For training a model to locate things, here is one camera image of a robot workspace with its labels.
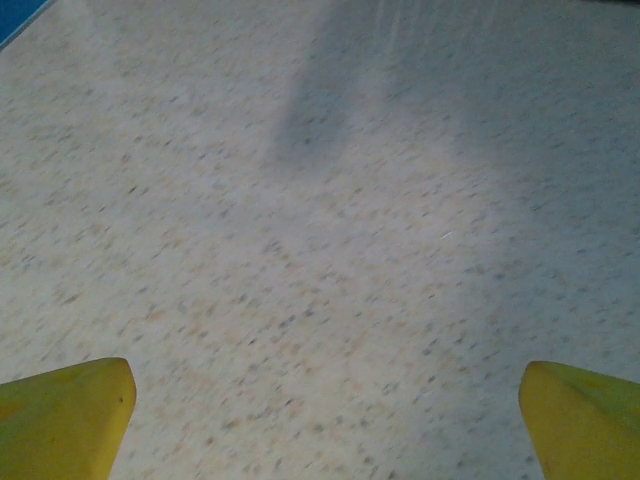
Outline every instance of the floor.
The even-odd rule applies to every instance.
[[[502,3],[58,0],[0,381],[126,357],[113,479],[541,479],[529,361],[640,381],[640,9]]]

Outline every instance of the yellow pointed tip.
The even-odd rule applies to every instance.
[[[135,402],[123,358],[0,385],[0,478],[106,480]]]
[[[553,362],[532,362],[520,408],[547,480],[635,480],[640,385]]]

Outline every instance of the yellow object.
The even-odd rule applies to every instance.
[[[640,385],[532,362],[520,408],[547,480],[640,479]]]
[[[0,480],[106,480],[135,401],[122,358],[0,385]]]

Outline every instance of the blue edge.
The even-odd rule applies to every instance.
[[[53,0],[0,0],[0,50],[20,35]]]

